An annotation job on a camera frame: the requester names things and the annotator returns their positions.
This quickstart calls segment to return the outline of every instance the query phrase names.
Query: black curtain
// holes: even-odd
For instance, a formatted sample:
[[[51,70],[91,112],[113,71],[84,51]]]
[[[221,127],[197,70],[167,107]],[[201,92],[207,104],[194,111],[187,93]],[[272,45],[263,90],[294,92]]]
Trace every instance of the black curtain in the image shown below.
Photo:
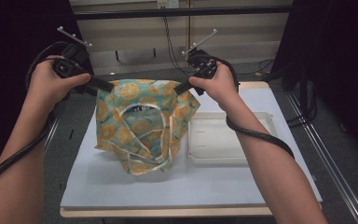
[[[311,2],[316,8],[309,13],[289,15],[271,73],[282,76],[287,90],[302,77],[311,80],[358,141],[358,1]]]
[[[75,20],[58,19],[62,14],[73,14],[67,0],[0,1],[0,153],[26,95],[29,65],[52,43],[71,41],[57,31],[59,26],[79,34]]]

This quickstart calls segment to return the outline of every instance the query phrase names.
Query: black cable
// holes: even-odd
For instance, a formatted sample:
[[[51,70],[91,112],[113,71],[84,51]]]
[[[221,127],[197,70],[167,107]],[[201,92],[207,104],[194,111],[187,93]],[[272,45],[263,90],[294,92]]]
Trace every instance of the black cable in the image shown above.
[[[234,130],[237,133],[243,133],[248,136],[270,142],[278,147],[281,147],[283,150],[285,150],[287,153],[289,153],[289,155],[292,156],[293,158],[295,157],[292,149],[290,149],[290,147],[287,146],[286,143],[284,143],[281,139],[279,139],[277,137],[274,137],[270,134],[260,133],[260,132],[256,132],[256,131],[252,131],[249,129],[244,129],[244,128],[238,127],[228,117],[226,117],[226,123],[230,129]]]
[[[270,61],[270,62],[267,63],[266,65],[264,65],[263,67],[261,67],[261,63],[266,62],[266,61]],[[258,70],[257,71],[249,72],[249,73],[238,73],[238,75],[245,76],[245,75],[252,75],[252,74],[255,74],[255,73],[258,73],[258,72],[263,72],[263,70],[266,69],[274,61],[275,61],[275,59],[263,60],[263,61],[258,63]]]
[[[48,129],[45,129],[39,136],[34,139],[29,145],[22,148],[15,154],[11,155],[5,161],[0,163],[0,174],[2,174],[7,168],[13,165],[16,161],[24,157],[28,152],[30,152],[37,144],[39,144],[46,136],[48,135]]]
[[[34,59],[34,61],[32,62],[30,68],[28,69],[28,72],[25,76],[25,88],[28,90],[29,88],[29,85],[30,85],[30,82],[31,82],[31,75],[33,73],[33,71],[36,69],[36,66],[45,61],[46,58],[51,55],[51,51],[53,51],[54,49],[57,49],[57,48],[62,48],[62,47],[66,47],[68,46],[69,44],[66,43],[66,42],[63,42],[63,41],[59,41],[59,42],[56,42],[50,46],[48,46],[47,48],[45,48],[44,50],[42,50],[42,52],[40,52],[36,58]]]
[[[32,73],[34,72],[36,66],[46,60],[51,60],[51,58],[47,58],[54,49],[56,48],[60,48],[60,47],[64,47],[67,46],[68,43],[66,42],[57,42],[54,43],[50,46],[48,46],[46,49],[44,49],[42,52],[40,52],[36,58],[34,59],[34,61],[32,62],[26,76],[25,76],[25,88],[26,90],[29,89],[29,85],[31,82],[31,76]],[[45,127],[42,131],[41,134],[39,134],[39,136],[36,137],[36,139],[34,139],[30,144],[28,144],[27,146],[23,147],[22,149],[20,149],[19,151],[17,151],[15,154],[11,155],[9,158],[7,158],[6,160],[4,160],[2,163],[0,163],[0,174],[2,174],[5,170],[7,170],[11,165],[13,165],[16,161],[18,161],[19,159],[23,158],[25,155],[27,155],[36,145],[38,145],[46,136],[48,136],[50,127],[51,127],[51,123],[54,120],[54,114],[53,112],[50,112],[48,114],[48,119],[47,122],[45,124]]]
[[[174,68],[176,68],[177,70],[179,70],[180,72],[182,72],[185,76],[189,77],[189,74],[187,71],[184,71],[178,64],[177,60],[176,60],[176,56],[175,53],[173,52],[173,46],[172,46],[172,41],[171,41],[171,36],[170,36],[170,28],[168,26],[168,21],[166,17],[163,17],[164,19],[164,24],[165,24],[165,35],[167,36],[167,42],[168,42],[168,53],[170,55],[170,60],[171,63],[173,65]]]
[[[311,121],[313,121],[316,118],[317,111],[318,111],[318,107],[317,107],[317,103],[316,103],[316,98],[317,98],[316,95],[317,95],[317,93],[316,93],[315,86],[312,86],[312,97],[310,98],[310,107],[308,108],[308,110],[305,112],[305,114],[299,115],[293,119],[288,119],[286,122],[291,123],[298,119],[303,119],[304,121],[301,121],[297,124],[289,125],[289,128],[294,128],[294,127],[301,126],[306,123],[310,123]]]
[[[287,65],[285,65],[283,68],[279,69],[278,71],[269,73],[268,76],[263,77],[261,79],[261,81],[270,82],[273,79],[277,79],[277,78],[283,76],[283,74],[288,72],[290,69],[293,69],[294,66],[295,66],[295,63],[288,63]]]

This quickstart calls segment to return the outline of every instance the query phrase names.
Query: finger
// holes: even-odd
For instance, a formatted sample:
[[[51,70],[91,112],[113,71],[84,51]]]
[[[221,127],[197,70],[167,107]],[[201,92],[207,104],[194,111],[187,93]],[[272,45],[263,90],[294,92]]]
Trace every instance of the finger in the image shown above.
[[[225,64],[223,64],[223,63],[217,63],[216,64],[217,65],[217,70],[216,70],[216,72],[217,71],[229,71],[229,68],[225,65]]]
[[[208,79],[200,78],[200,77],[190,77],[188,81],[190,82],[191,85],[195,87],[200,87],[202,89],[205,89]]]
[[[49,55],[48,57],[45,58],[45,60],[42,63],[46,62],[53,65],[54,62],[60,58],[61,58],[60,55]]]
[[[80,74],[78,76],[67,77],[62,79],[62,83],[67,90],[71,90],[76,86],[83,85],[90,81],[91,76],[88,73]]]

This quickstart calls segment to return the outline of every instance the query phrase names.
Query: white tray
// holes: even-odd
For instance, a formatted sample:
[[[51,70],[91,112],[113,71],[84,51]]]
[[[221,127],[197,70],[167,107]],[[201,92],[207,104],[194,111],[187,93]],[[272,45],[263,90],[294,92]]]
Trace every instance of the white tray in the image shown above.
[[[279,138],[272,115],[255,112],[255,116]],[[189,123],[187,156],[195,163],[248,164],[234,131],[226,125],[226,113],[196,113]]]

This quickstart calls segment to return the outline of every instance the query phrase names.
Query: white wall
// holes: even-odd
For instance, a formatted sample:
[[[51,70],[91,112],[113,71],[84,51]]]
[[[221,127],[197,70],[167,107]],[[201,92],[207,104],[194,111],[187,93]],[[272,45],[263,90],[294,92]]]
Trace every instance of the white wall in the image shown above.
[[[148,0],[71,0],[71,3],[74,12],[157,8],[157,1]],[[292,0],[180,0],[179,4],[180,7],[277,6],[291,5]],[[180,62],[183,62],[180,51],[217,29],[218,34],[201,48],[212,50],[208,52],[232,63],[243,63],[275,57],[287,16],[277,13],[172,17],[168,23]],[[97,75],[172,67],[162,18],[78,21],[78,25],[84,39],[93,45],[90,58]],[[156,58],[153,49],[157,50]]]

